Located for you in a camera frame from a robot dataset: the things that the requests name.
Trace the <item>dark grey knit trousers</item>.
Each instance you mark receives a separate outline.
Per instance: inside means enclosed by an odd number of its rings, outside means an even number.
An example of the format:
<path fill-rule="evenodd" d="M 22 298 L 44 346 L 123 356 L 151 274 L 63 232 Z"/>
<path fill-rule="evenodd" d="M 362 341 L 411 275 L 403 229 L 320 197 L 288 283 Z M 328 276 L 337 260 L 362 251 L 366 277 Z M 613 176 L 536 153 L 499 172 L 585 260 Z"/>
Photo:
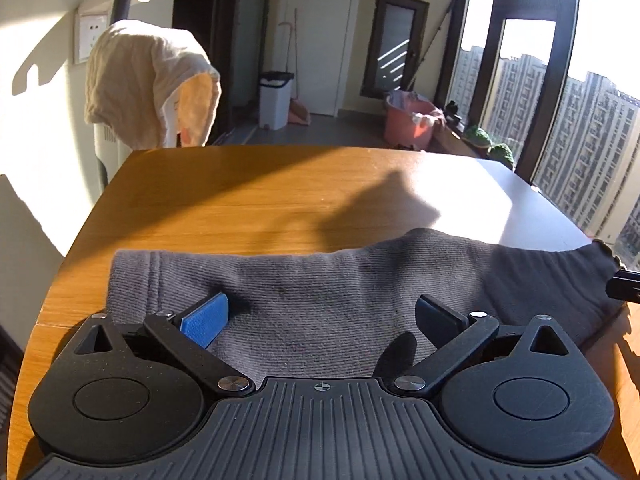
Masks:
<path fill-rule="evenodd" d="M 619 268 L 600 242 L 547 252 L 429 229 L 310 256 L 122 250 L 112 262 L 106 308 L 116 323 L 138 324 L 223 292 L 229 322 L 209 350 L 255 382 L 390 377 L 433 351 L 416 326 L 421 296 L 506 325 L 548 314 L 583 344 L 620 310 L 605 291 Z"/>

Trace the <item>green slipper farther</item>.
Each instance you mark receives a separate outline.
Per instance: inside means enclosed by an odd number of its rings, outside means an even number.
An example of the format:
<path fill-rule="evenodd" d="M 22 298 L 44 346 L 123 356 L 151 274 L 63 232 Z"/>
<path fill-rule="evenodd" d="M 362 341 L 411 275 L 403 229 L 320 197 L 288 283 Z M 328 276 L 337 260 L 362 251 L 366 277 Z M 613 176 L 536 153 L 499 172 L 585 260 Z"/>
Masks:
<path fill-rule="evenodd" d="M 463 131 L 463 139 L 480 150 L 488 150 L 494 144 L 490 135 L 479 126 L 469 126 Z"/>

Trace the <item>pink plastic bucket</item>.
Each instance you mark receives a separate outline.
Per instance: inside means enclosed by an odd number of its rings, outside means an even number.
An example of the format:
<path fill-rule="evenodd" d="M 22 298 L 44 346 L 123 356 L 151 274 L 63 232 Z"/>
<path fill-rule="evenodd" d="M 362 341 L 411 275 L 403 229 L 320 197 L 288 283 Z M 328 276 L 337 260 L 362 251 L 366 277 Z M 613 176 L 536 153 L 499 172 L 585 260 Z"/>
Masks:
<path fill-rule="evenodd" d="M 426 151 L 446 128 L 442 110 L 416 92 L 394 90 L 385 98 L 384 140 L 394 148 Z"/>

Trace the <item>pink dustpan with broom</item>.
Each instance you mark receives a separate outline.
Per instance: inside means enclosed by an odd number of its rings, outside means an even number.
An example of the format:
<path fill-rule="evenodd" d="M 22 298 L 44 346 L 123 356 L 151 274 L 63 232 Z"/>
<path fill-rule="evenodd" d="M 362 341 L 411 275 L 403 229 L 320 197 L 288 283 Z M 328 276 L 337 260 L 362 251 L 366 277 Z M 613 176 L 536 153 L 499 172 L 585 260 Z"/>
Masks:
<path fill-rule="evenodd" d="M 288 26 L 288 44 L 286 45 L 285 70 L 290 69 L 290 62 L 293 62 L 293 89 L 288 109 L 288 123 L 290 125 L 309 127 L 311 124 L 311 114 L 308 108 L 299 99 L 298 80 L 298 47 L 297 47 L 297 9 L 294 9 L 292 22 L 281 22 L 278 26 Z"/>

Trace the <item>white trash bin black lid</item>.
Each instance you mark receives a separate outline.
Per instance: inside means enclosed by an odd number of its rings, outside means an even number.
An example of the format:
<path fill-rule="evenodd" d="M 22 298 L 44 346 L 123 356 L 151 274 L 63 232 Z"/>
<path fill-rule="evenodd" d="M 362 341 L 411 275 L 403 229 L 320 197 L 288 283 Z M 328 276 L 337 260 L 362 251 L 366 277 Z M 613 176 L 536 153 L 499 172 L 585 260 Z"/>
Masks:
<path fill-rule="evenodd" d="M 258 125 L 265 130 L 277 131 L 288 123 L 294 74 L 270 70 L 259 78 Z"/>

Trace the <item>white wall socket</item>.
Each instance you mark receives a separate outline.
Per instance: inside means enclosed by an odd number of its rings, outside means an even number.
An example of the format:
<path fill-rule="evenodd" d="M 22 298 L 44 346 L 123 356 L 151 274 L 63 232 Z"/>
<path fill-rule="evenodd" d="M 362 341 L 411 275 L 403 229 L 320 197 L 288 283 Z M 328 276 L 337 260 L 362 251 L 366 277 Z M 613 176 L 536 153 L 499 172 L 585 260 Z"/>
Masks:
<path fill-rule="evenodd" d="M 107 28 L 110 17 L 106 12 L 75 12 L 74 21 L 74 63 L 88 61 L 90 53 L 99 36 Z"/>

